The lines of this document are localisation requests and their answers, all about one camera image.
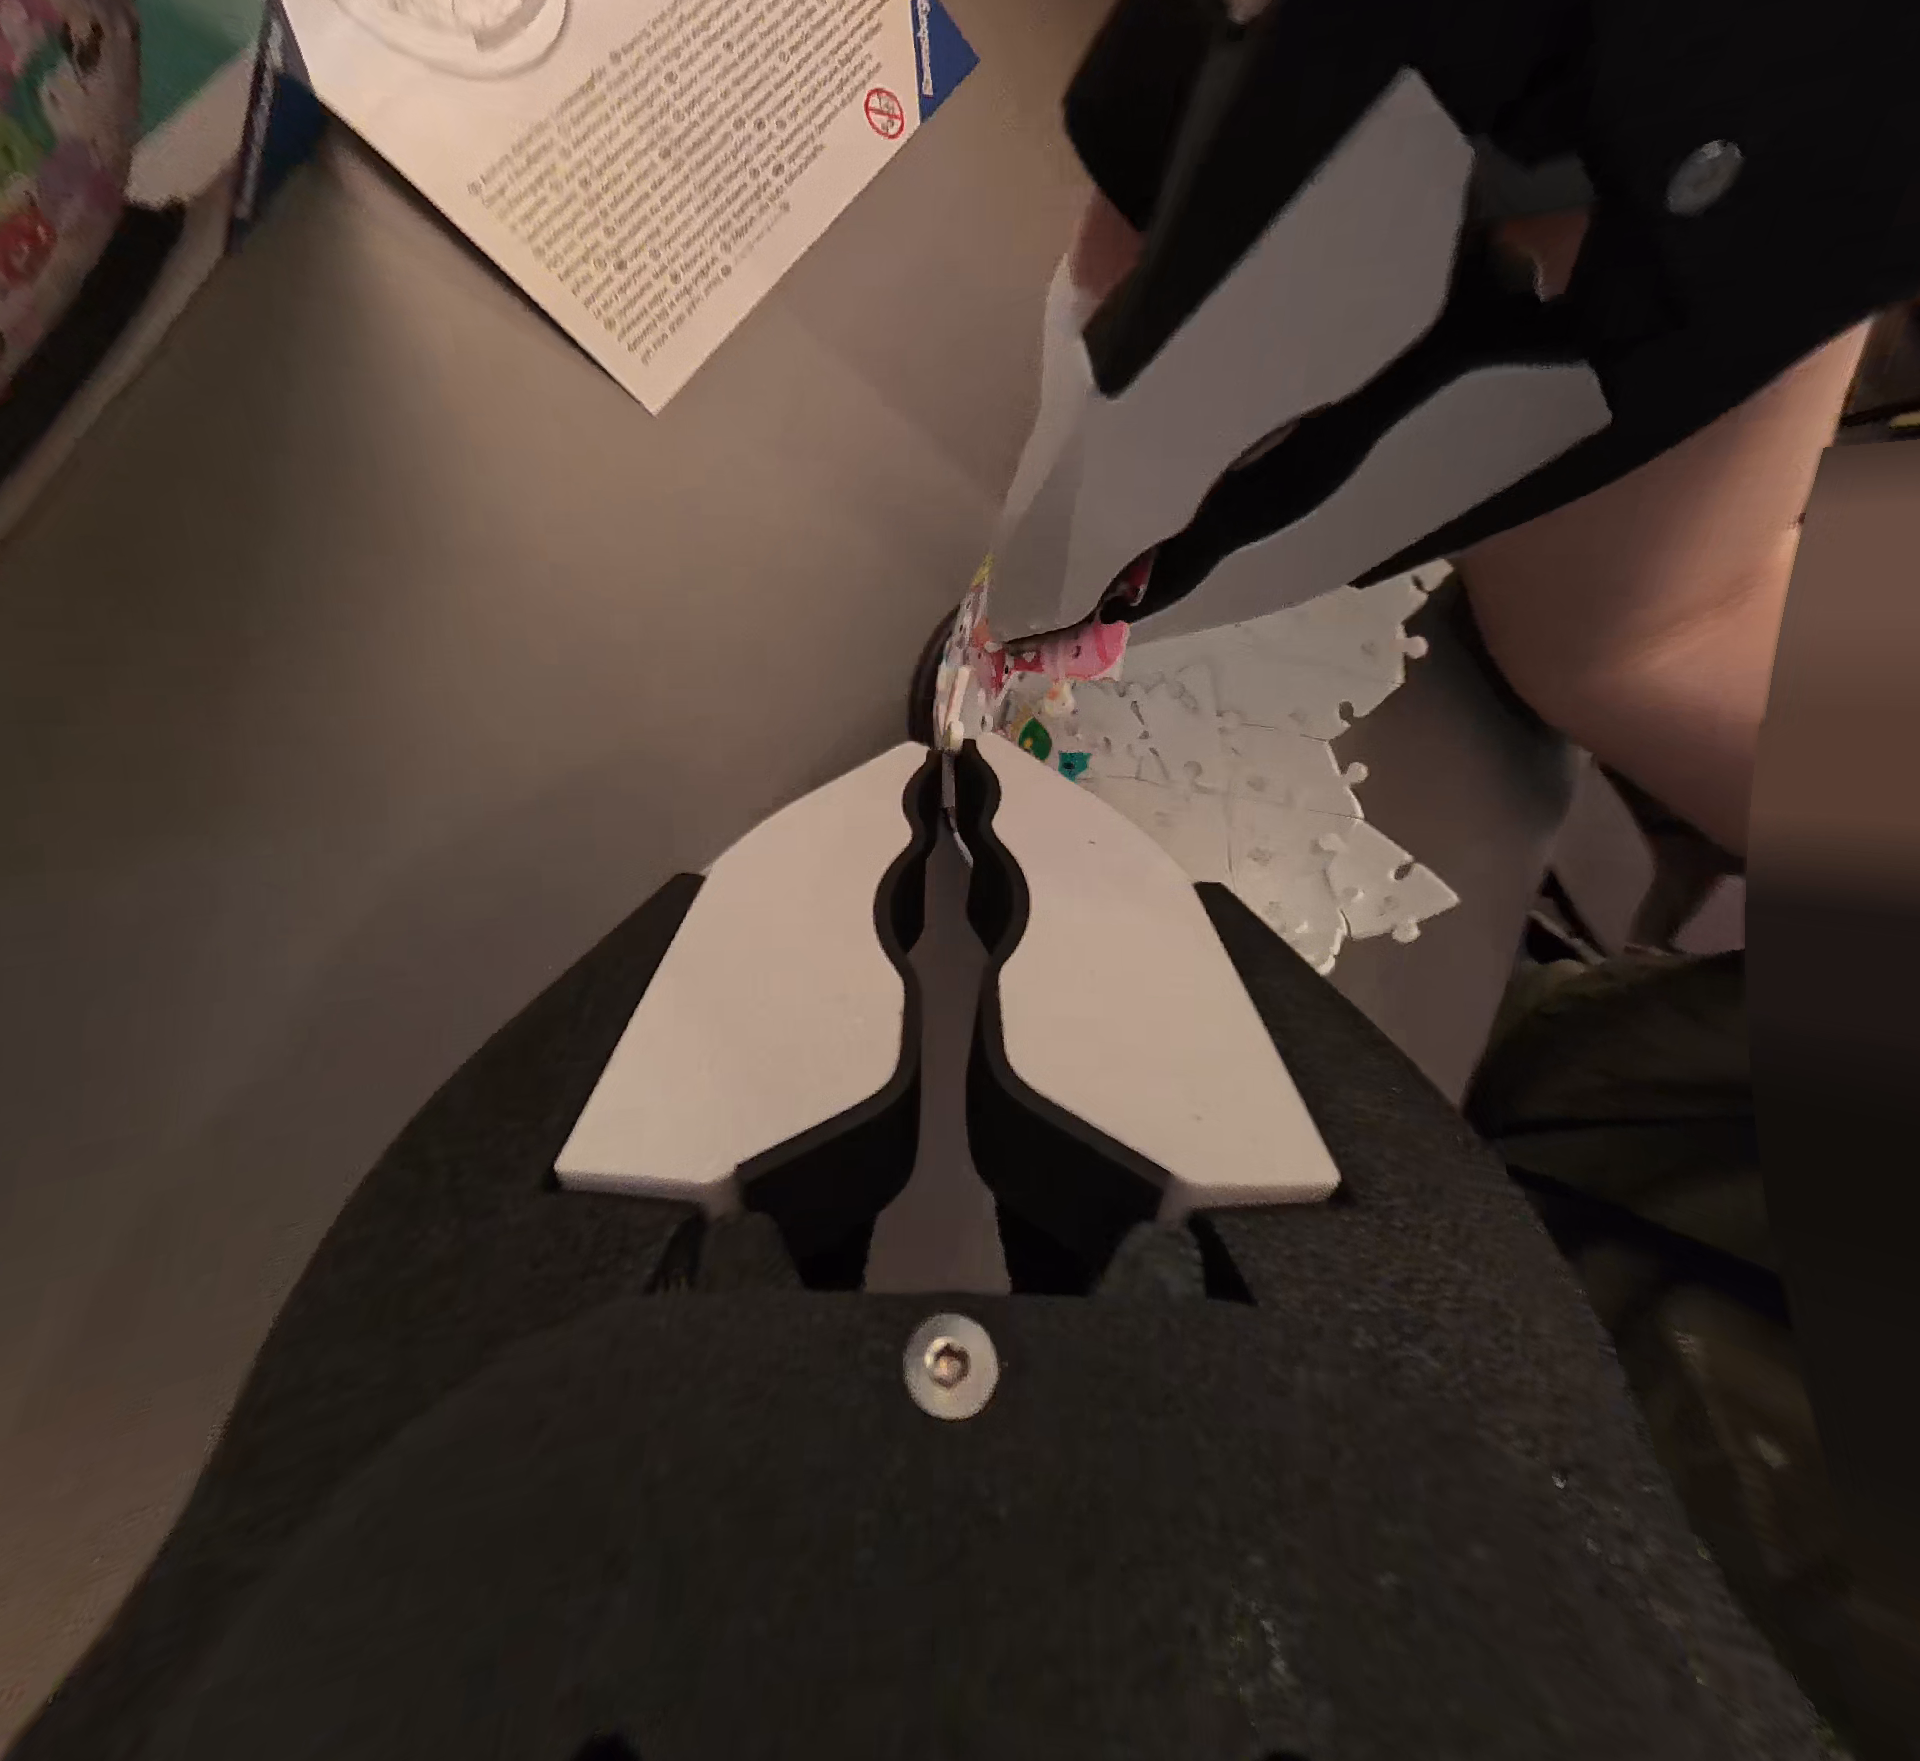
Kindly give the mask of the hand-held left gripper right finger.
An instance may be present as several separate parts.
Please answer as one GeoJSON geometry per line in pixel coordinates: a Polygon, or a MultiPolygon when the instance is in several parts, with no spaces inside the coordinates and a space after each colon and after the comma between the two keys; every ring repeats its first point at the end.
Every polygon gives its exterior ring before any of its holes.
{"type": "Polygon", "coordinates": [[[1009,739],[956,752],[985,977],[975,1167],[1011,1213],[1315,1204],[1341,1173],[1201,888],[1009,739]]]}

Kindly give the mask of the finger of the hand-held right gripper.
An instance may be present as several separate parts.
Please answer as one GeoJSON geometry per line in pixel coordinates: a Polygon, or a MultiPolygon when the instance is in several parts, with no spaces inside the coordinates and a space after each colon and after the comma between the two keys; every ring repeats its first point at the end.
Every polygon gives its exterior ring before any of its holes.
{"type": "Polygon", "coordinates": [[[1286,439],[1286,462],[1259,481],[1252,514],[1209,525],[1196,546],[1155,564],[1146,639],[1176,639],[1348,589],[1401,552],[1491,504],[1611,421],[1591,365],[1481,365],[1445,382],[1358,456],[1323,499],[1309,504],[1309,455],[1286,439]]]}
{"type": "Polygon", "coordinates": [[[1043,318],[1039,409],[991,544],[991,635],[1091,617],[1246,448],[1401,358],[1452,286],[1468,139],[1401,72],[1116,394],[1095,386],[1068,265],[1043,318]]]}

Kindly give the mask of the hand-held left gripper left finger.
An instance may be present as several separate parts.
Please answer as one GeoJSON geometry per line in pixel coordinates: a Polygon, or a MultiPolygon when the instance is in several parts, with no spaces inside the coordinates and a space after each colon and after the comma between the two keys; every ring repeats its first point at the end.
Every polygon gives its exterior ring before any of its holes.
{"type": "Polygon", "coordinates": [[[882,1090],[906,984],[876,894],[919,775],[896,744],[708,864],[553,1160],[563,1190],[729,1213],[749,1164],[882,1090]]]}

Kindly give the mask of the white half puzzle ball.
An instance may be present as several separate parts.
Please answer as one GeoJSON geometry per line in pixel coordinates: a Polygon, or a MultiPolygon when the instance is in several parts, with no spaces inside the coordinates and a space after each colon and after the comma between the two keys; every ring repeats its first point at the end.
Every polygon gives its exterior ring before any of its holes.
{"type": "Polygon", "coordinates": [[[1293,954],[1331,975],[1359,937],[1416,941],[1456,892],[1359,805],[1342,758],[1428,648],[1413,617],[1445,564],[1169,644],[1098,624],[1076,644],[985,648],[985,575],[939,614],[906,724],[938,747],[996,734],[1091,792],[1193,884],[1229,885],[1293,954]]]}

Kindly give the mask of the person's right forearm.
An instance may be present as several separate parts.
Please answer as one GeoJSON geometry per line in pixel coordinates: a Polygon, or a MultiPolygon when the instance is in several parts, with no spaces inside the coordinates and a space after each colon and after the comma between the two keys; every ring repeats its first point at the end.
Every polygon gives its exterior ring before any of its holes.
{"type": "Polygon", "coordinates": [[[1869,332],[1455,561],[1522,702],[1738,858],[1799,524],[1869,332]]]}

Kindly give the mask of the colourful puzzle box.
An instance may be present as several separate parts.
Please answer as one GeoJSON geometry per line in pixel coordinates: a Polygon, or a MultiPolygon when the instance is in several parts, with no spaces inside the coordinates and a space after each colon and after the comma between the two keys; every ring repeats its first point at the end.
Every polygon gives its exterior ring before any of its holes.
{"type": "Polygon", "coordinates": [[[319,128],[278,0],[2,0],[2,462],[319,128]]]}

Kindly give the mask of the olive trousers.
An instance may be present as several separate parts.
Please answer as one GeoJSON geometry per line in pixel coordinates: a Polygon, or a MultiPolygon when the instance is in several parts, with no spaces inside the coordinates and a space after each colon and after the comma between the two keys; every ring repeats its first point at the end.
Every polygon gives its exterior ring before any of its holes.
{"type": "Polygon", "coordinates": [[[1835,1516],[1762,1191],[1745,958],[1522,970],[1462,1103],[1572,1260],[1691,1530],[1821,1701],[1835,1516]]]}

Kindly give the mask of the white instruction leaflet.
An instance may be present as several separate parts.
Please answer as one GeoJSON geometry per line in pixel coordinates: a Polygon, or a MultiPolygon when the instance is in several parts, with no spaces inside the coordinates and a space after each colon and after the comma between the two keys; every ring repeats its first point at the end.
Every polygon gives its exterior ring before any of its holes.
{"type": "Polygon", "coordinates": [[[976,66],[943,0],[279,0],[311,92],[661,411],[976,66]]]}

